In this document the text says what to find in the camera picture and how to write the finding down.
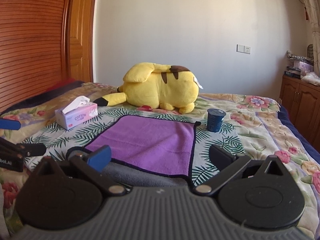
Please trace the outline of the floral curtain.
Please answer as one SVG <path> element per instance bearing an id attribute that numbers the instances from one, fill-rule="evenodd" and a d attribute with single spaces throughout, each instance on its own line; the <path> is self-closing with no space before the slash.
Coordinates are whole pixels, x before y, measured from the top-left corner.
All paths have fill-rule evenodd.
<path id="1" fill-rule="evenodd" d="M 303 0 L 309 16 L 313 41 L 314 72 L 319 76 L 319 3 L 318 0 Z"/>

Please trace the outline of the clutter pile on cabinet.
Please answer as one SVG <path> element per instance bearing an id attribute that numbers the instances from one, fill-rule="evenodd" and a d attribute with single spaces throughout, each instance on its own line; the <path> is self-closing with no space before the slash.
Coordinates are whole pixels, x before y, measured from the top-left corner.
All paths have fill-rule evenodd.
<path id="1" fill-rule="evenodd" d="M 314 72 L 312 44 L 307 47 L 307 57 L 295 55 L 289 50 L 286 52 L 286 57 L 289 65 L 284 71 L 285 76 L 319 86 L 319 76 Z"/>

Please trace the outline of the red and navy pillow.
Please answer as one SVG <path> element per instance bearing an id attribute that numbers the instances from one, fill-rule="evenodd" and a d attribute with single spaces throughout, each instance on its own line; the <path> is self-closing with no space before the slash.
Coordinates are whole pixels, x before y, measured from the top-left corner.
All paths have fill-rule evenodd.
<path id="1" fill-rule="evenodd" d="M 49 100 L 57 98 L 58 96 L 73 90 L 75 88 L 81 87 L 85 83 L 84 81 L 76 80 L 73 78 L 67 79 L 66 81 L 61 81 L 54 86 L 48 88 L 45 92 L 33 96 L 31 98 L 25 99 L 19 103 L 12 105 L 11 107 L 3 110 L 1 114 L 8 113 L 17 109 L 30 108 L 41 105 Z"/>

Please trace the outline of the floral bed blanket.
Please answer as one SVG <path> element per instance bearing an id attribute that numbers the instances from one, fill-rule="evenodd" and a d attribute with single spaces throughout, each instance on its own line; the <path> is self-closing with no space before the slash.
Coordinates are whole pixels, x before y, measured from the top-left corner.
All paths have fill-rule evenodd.
<path id="1" fill-rule="evenodd" d="M 4 113 L 3 118 L 19 121 L 21 128 L 17 131 L 2 129 L 1 137 L 13 143 L 27 143 L 27 138 L 56 123 L 55 110 L 70 103 L 77 96 L 84 95 L 94 100 L 102 94 L 115 91 L 113 86 L 83 83 L 81 87 L 41 105 Z M 128 103 L 113 107 L 181 115 L 177 110 L 135 107 Z M 270 98 L 237 94 L 200 94 L 194 110 L 185 115 L 203 118 L 207 122 L 207 110 L 210 108 L 225 111 L 222 124 L 227 122 L 234 126 L 245 154 L 255 160 L 264 160 L 273 154 L 280 158 L 305 197 L 306 208 L 298 227 L 309 237 L 319 239 L 319 153 L 291 124 L 287 111 Z"/>

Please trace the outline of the wooden side cabinet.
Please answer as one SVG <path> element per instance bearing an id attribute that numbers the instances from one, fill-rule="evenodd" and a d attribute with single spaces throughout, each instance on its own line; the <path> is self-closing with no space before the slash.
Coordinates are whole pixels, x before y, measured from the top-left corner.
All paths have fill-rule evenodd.
<path id="1" fill-rule="evenodd" d="M 284 75 L 279 99 L 297 131 L 319 151 L 319 87 Z"/>

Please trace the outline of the wooden panel door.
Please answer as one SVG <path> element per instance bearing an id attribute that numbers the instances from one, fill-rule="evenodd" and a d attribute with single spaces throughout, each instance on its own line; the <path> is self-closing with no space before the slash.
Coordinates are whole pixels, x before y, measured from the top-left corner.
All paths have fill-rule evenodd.
<path id="1" fill-rule="evenodd" d="M 70 0 L 67 24 L 67 73 L 93 81 L 93 20 L 95 0 Z"/>

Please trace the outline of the pink tissue box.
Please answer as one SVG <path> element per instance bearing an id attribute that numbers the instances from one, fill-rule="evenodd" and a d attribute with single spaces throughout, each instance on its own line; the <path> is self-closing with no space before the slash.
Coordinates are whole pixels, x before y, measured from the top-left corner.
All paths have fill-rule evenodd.
<path id="1" fill-rule="evenodd" d="M 55 110 L 56 122 L 65 130 L 70 130 L 98 115 L 98 106 L 86 96 L 75 98 L 64 108 Z"/>

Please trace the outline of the palm leaf print cloth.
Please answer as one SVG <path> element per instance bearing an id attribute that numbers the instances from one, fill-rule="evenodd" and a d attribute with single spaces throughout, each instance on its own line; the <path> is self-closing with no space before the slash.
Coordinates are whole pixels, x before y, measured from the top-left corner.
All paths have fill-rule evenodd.
<path id="1" fill-rule="evenodd" d="M 46 155 L 56 161 L 64 160 L 72 147 L 95 151 L 108 145 L 112 160 L 104 172 L 130 185 L 199 185 L 218 172 L 209 160 L 210 146 L 233 155 L 245 151 L 230 123 L 214 133 L 203 118 L 121 107 L 104 107 L 70 130 L 53 123 L 26 142 L 44 144 Z"/>

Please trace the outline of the yellow Pikachu plush toy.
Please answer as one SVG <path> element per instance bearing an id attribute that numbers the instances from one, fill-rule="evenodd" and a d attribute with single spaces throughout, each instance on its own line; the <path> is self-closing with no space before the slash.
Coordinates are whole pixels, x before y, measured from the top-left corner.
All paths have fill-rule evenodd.
<path id="1" fill-rule="evenodd" d="M 98 106 L 115 106 L 128 102 L 137 107 L 187 114 L 194 110 L 200 85 L 196 76 L 186 67 L 142 62 L 131 67 L 123 77 L 116 93 L 94 100 Z"/>

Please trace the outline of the wooden slatted wardrobe door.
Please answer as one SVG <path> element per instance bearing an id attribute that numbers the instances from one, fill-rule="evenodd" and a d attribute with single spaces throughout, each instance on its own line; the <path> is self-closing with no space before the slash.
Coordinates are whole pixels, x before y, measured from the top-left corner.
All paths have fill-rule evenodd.
<path id="1" fill-rule="evenodd" d="M 70 0 L 1 0 L 1 110 L 68 78 Z"/>

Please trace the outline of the purple and grey towel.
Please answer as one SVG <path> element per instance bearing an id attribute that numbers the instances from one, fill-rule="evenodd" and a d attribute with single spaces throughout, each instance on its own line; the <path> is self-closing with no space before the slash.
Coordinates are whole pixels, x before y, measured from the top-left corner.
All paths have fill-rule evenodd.
<path id="1" fill-rule="evenodd" d="M 85 148 L 111 148 L 115 163 L 135 170 L 191 181 L 198 121 L 181 122 L 126 115 Z"/>

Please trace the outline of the white wall switch socket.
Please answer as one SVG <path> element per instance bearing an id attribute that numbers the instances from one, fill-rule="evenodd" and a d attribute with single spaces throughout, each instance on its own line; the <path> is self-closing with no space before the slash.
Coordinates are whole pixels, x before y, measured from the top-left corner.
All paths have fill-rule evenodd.
<path id="1" fill-rule="evenodd" d="M 251 53 L 251 47 L 237 44 L 236 45 L 236 51 L 239 52 L 239 53 L 250 54 Z"/>

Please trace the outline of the dark blue cup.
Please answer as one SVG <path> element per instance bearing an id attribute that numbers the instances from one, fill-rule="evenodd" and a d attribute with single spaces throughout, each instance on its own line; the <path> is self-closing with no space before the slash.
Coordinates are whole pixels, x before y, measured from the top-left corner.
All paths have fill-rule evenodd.
<path id="1" fill-rule="evenodd" d="M 215 108 L 207 110 L 207 129 L 211 132 L 218 132 L 221 128 L 225 111 Z"/>

